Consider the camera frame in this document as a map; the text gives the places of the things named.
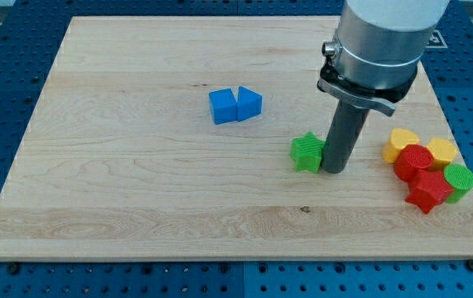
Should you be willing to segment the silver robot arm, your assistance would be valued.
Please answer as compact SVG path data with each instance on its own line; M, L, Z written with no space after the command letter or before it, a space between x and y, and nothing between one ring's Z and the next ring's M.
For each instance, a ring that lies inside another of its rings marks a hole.
M448 0L345 0L317 86L356 108L393 115Z

